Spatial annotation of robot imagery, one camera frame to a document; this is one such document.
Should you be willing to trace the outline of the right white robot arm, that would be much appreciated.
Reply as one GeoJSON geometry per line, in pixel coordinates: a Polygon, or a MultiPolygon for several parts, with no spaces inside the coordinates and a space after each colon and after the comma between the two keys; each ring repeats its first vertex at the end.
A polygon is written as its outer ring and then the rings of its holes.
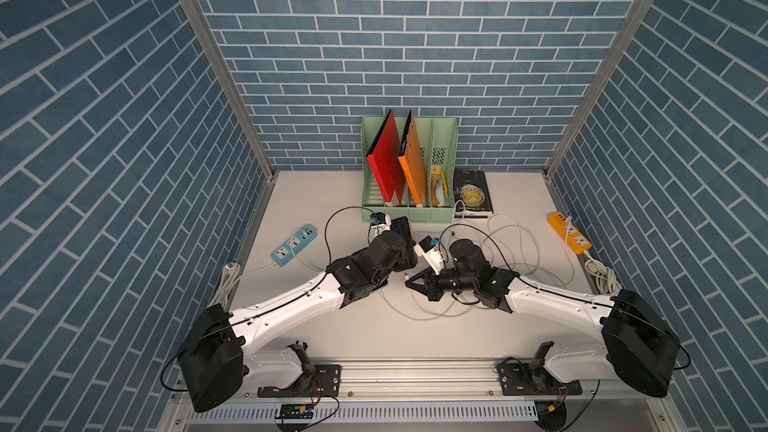
{"type": "Polygon", "coordinates": [[[621,380],[646,396],[667,395],[683,347],[671,326],[638,293],[579,294],[542,285],[492,265],[469,239],[451,244],[450,263],[431,237],[418,242],[415,251],[429,266],[406,286],[428,300],[469,291],[490,310],[547,319],[591,339],[581,345],[544,342],[530,367],[543,368],[561,383],[621,380]]]}

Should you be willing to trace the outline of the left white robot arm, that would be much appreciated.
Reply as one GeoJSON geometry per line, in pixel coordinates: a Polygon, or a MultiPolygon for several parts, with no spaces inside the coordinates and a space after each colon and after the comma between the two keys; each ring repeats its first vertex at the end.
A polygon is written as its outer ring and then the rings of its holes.
{"type": "Polygon", "coordinates": [[[368,247],[330,262],[323,273],[265,302],[226,311],[206,308],[183,339],[174,360],[180,366],[193,409],[207,412],[233,397],[241,388],[291,387],[309,383],[311,370],[305,350],[259,352],[273,339],[323,314],[368,297],[387,285],[393,272],[418,263],[413,239],[386,230],[368,247]]]}

